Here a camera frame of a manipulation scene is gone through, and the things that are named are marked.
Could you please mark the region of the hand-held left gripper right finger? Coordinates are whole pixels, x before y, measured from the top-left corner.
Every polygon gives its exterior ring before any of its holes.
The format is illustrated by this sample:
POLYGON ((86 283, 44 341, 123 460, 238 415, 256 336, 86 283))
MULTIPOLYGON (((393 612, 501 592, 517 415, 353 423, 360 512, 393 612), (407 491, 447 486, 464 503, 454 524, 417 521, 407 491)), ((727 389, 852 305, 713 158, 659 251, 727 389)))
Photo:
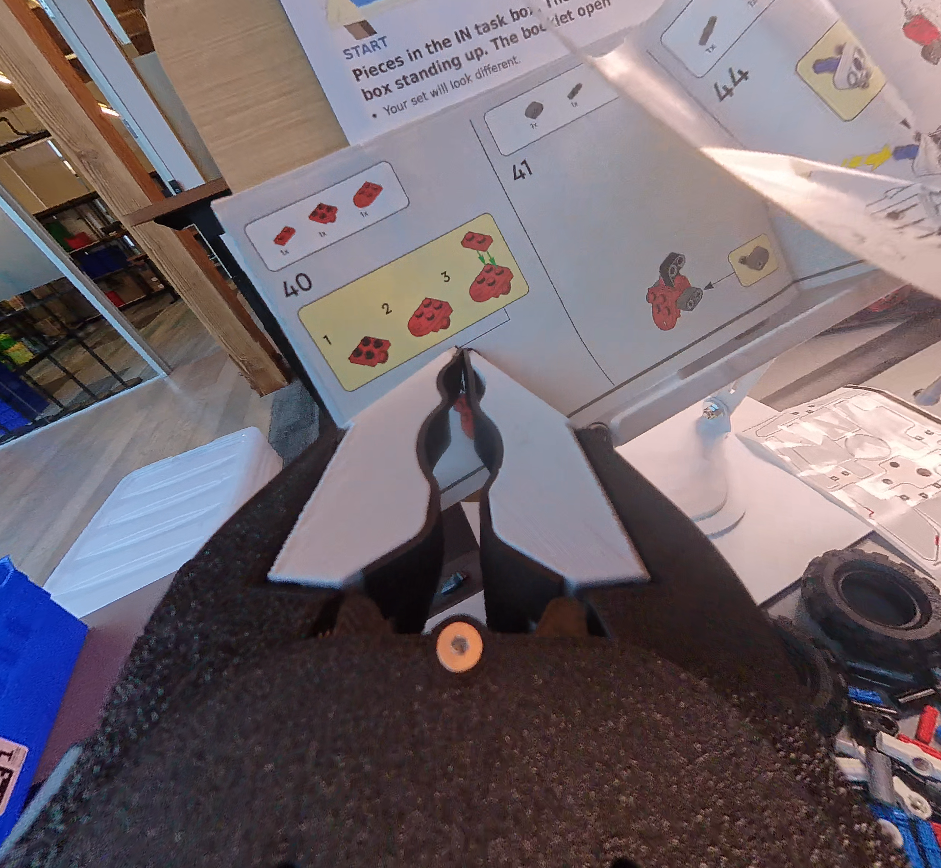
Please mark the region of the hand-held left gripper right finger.
POLYGON ((496 540, 572 589, 649 580, 567 417, 480 353, 464 358, 496 540))

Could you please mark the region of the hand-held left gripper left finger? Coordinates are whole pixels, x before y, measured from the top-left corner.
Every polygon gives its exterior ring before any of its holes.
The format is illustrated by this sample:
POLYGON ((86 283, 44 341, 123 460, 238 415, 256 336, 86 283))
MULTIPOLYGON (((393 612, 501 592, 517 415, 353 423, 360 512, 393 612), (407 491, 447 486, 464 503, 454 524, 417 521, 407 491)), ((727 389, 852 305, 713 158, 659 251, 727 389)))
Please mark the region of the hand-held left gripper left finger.
POLYGON ((269 580, 347 587, 429 525, 463 358, 448 349, 352 418, 269 580))

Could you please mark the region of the white instruction booklet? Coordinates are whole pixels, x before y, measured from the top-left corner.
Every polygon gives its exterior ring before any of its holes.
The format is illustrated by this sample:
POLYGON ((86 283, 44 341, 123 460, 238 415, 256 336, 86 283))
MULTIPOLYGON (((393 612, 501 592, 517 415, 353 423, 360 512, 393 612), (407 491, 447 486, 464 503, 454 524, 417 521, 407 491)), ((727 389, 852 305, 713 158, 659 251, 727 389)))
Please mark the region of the white instruction booklet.
POLYGON ((939 292, 939 0, 665 0, 567 49, 217 203, 337 420, 451 347, 657 418, 939 292))

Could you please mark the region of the grey desk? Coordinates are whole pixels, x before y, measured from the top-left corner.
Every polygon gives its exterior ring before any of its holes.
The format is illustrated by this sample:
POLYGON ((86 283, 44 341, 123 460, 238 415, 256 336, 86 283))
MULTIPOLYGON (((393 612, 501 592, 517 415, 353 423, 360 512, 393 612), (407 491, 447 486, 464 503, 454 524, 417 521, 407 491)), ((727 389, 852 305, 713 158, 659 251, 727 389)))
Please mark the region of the grey desk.
POLYGON ((653 583, 433 638, 265 580, 335 427, 176 575, 6 866, 908 866, 836 768, 788 650, 722 556, 578 431, 653 583))

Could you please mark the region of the white plastic lid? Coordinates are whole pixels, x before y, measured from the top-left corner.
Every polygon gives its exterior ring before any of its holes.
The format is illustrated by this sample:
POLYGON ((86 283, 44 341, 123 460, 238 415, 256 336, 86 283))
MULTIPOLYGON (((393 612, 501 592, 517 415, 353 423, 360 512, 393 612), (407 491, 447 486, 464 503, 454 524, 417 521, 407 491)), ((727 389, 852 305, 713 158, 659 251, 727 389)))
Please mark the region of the white plastic lid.
POLYGON ((83 618, 171 575, 281 470, 256 427, 126 475, 44 585, 83 618))

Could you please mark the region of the white sticker sheet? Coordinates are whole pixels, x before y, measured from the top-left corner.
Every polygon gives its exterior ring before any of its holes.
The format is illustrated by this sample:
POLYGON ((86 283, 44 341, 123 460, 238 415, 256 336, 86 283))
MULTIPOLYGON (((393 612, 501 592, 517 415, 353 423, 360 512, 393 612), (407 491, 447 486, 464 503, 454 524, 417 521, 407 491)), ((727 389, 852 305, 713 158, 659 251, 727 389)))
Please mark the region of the white sticker sheet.
POLYGON ((774 414, 741 438, 939 580, 937 415, 879 389, 844 387, 774 414))

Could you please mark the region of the storage shelf with bins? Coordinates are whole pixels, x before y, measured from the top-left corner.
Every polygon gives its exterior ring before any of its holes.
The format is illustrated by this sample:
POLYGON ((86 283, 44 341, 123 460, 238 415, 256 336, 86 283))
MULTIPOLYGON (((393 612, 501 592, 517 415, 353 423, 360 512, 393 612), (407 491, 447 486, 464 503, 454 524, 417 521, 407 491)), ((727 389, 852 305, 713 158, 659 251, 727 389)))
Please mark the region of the storage shelf with bins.
POLYGON ((3 197, 1 229, 2 444, 164 371, 149 340, 179 297, 96 193, 3 197))

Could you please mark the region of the blue plastic bin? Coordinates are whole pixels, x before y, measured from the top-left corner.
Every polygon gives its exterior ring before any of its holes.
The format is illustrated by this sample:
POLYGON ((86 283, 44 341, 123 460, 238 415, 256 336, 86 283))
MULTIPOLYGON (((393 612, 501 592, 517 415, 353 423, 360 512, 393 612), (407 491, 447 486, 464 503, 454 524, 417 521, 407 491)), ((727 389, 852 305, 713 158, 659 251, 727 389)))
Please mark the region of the blue plastic bin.
POLYGON ((1 839, 18 820, 88 628, 1 561, 1 839))

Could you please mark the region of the pile of small brick parts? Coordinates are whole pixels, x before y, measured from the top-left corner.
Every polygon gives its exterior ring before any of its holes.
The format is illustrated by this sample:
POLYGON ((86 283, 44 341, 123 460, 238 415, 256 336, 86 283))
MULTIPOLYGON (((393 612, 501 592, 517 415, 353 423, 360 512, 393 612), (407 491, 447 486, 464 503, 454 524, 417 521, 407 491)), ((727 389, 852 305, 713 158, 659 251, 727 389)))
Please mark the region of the pile of small brick parts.
POLYGON ((940 865, 939 690, 852 683, 818 721, 841 776, 908 866, 940 865))

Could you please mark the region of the rounded wooden board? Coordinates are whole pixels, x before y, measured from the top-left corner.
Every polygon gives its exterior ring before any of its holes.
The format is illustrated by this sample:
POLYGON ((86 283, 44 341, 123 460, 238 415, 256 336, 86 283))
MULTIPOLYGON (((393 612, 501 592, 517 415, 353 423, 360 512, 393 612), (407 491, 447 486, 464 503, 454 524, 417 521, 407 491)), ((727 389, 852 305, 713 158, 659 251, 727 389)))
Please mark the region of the rounded wooden board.
POLYGON ((145 0, 150 36, 233 192, 348 145, 279 0, 145 0))

